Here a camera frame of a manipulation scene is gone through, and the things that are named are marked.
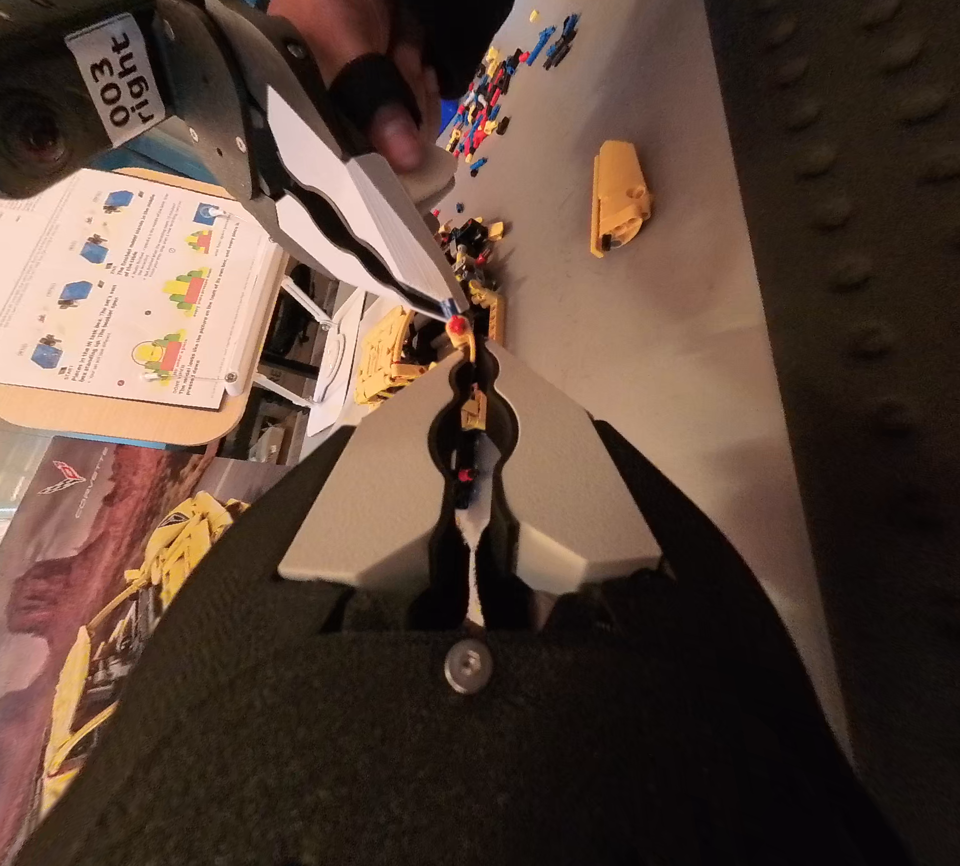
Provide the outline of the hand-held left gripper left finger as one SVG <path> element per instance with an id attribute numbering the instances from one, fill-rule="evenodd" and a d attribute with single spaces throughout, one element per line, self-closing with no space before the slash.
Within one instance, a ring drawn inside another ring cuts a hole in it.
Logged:
<path id="1" fill-rule="evenodd" d="M 455 521 L 461 408 L 474 365 L 455 350 L 348 433 L 279 565 L 401 600 L 416 629 L 456 629 L 470 600 L 470 548 Z"/>

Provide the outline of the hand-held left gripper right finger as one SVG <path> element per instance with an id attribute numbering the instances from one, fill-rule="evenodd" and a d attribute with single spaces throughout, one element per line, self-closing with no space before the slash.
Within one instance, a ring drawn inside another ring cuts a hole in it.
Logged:
<path id="1" fill-rule="evenodd" d="M 498 450 L 480 542 L 488 628 L 529 628 L 534 596 L 657 570 L 663 550 L 598 424 L 503 345 L 480 349 L 487 434 Z"/>

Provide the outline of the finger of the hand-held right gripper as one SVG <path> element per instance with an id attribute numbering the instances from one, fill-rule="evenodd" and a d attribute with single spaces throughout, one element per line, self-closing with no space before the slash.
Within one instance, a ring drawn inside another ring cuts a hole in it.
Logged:
<path id="1" fill-rule="evenodd" d="M 469 303 L 433 235 L 386 160 L 377 153 L 343 159 L 267 87 L 267 127 L 288 182 L 274 200 L 297 199 L 338 248 L 355 254 L 375 277 L 414 302 Z"/>
<path id="2" fill-rule="evenodd" d="M 273 241 L 296 261 L 355 289 L 390 299 L 434 319 L 445 319 L 438 305 L 416 303 L 413 294 L 398 292 L 376 279 L 355 254 L 338 248 L 319 230 L 297 199 L 280 199 L 275 214 Z"/>

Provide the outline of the yellow toy brick car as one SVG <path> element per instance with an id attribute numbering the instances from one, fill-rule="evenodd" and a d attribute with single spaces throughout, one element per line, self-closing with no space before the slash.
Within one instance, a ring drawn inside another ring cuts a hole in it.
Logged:
<path id="1" fill-rule="evenodd" d="M 436 234 L 469 309 L 466 316 L 478 339 L 504 344 L 506 299 L 488 267 L 507 225 L 503 221 L 448 221 Z M 398 306 L 366 333 L 361 344 L 354 390 L 357 404 L 378 407 L 412 384 L 453 350 L 445 323 Z"/>

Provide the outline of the yellow brick subassembly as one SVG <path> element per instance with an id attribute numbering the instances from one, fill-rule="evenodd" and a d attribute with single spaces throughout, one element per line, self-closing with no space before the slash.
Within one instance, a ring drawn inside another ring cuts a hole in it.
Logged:
<path id="1" fill-rule="evenodd" d="M 467 320 L 469 322 L 469 330 L 463 336 L 454 337 L 449 334 L 447 327 L 445 327 L 445 330 L 453 349 L 458 351 L 462 358 L 470 364 L 471 378 L 469 391 L 461 406 L 462 429 L 465 431 L 485 431 L 487 427 L 488 401 L 478 378 L 477 338 L 471 321 L 468 318 Z"/>

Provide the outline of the pile of small coloured pins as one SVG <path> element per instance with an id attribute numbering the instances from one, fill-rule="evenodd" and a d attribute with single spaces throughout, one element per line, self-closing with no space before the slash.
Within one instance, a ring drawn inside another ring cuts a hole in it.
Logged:
<path id="1" fill-rule="evenodd" d="M 489 139 L 506 134 L 511 116 L 503 111 L 511 85 L 524 69 L 557 69 L 569 56 L 581 23 L 579 12 L 570 13 L 560 26 L 542 30 L 530 49 L 516 48 L 503 56 L 489 47 L 473 73 L 466 92 L 444 129 L 443 148 L 465 164 L 469 178 L 476 178 L 489 158 L 483 154 Z"/>

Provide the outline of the grey desk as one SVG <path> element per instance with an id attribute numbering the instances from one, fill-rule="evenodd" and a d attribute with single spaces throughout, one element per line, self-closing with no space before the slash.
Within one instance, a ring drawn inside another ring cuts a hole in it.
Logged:
<path id="1" fill-rule="evenodd" d="M 786 621 L 848 756 L 848 722 L 814 571 L 703 0 L 517 0 L 507 55 L 581 14 L 555 70 L 524 69 L 441 220 L 509 224 L 495 256 L 506 345 L 605 419 L 748 561 Z M 630 142 L 652 197 L 637 236 L 591 253 L 594 157 Z"/>

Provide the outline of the person's right hand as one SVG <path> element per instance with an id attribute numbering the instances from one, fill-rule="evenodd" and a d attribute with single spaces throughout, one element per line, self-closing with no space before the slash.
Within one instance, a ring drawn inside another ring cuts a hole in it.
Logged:
<path id="1" fill-rule="evenodd" d="M 366 138 L 396 172 L 421 169 L 436 139 L 441 98 L 414 21 L 392 0 L 271 0 L 269 11 L 296 29 L 326 87 L 362 56 L 390 58 L 414 95 L 421 122 L 400 104 L 385 104 L 372 117 Z"/>

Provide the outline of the yellow curved panel piece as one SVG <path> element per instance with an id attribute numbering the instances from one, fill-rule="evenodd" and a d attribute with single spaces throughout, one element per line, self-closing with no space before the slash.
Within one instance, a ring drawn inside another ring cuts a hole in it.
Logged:
<path id="1" fill-rule="evenodd" d="M 629 244 L 652 214 L 652 197 L 634 144 L 606 140 L 593 161 L 590 252 L 603 258 Z"/>

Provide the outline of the toy car set box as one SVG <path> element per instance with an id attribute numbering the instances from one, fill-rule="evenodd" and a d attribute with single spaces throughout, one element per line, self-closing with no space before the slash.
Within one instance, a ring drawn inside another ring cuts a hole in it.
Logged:
<path id="1" fill-rule="evenodd" d="M 289 469 L 49 441 L 2 524 L 2 864 L 103 739 L 186 579 Z"/>

